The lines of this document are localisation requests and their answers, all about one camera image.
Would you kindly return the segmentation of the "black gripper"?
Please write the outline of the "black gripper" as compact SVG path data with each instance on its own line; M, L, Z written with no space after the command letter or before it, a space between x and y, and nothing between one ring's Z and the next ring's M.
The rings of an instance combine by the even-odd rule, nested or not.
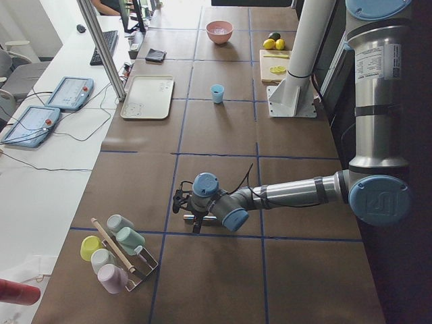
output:
M199 234L203 224L203 217L209 214L209 203L210 198L203 197L191 197L189 202L189 207L192 209L192 214L194 215L194 222L192 232L194 234Z

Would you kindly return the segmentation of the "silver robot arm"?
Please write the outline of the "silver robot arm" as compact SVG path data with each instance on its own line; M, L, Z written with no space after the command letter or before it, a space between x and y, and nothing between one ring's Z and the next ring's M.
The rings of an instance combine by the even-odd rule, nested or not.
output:
M346 45L354 52L356 154L331 176L244 187L232 193L211 173L196 176L184 199L193 232L212 214L238 230L256 209L305 208L341 200L363 222L387 226L405 218L412 195L400 153L402 41L409 31L410 1L347 1Z

